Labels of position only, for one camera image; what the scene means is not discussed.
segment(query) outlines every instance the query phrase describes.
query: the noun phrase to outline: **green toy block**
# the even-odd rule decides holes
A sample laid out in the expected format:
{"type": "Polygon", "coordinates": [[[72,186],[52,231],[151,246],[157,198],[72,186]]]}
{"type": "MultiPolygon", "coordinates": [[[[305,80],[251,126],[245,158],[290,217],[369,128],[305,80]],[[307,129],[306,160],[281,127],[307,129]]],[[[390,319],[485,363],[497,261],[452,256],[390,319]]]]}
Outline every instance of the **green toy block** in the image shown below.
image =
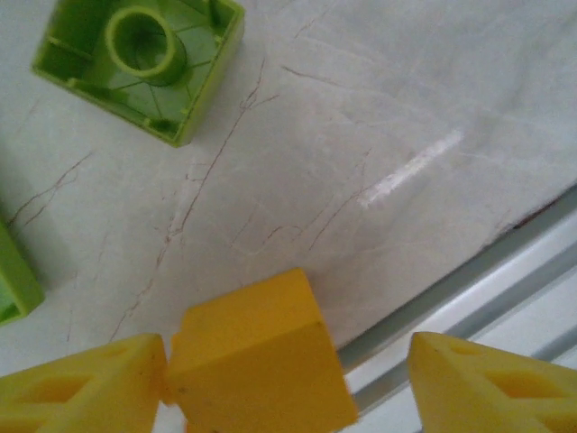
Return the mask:
{"type": "Polygon", "coordinates": [[[43,300],[40,284],[0,222],[0,325],[27,316],[43,300]]]}
{"type": "Polygon", "coordinates": [[[178,147],[243,32],[232,0],[60,0],[32,70],[178,147]]]}

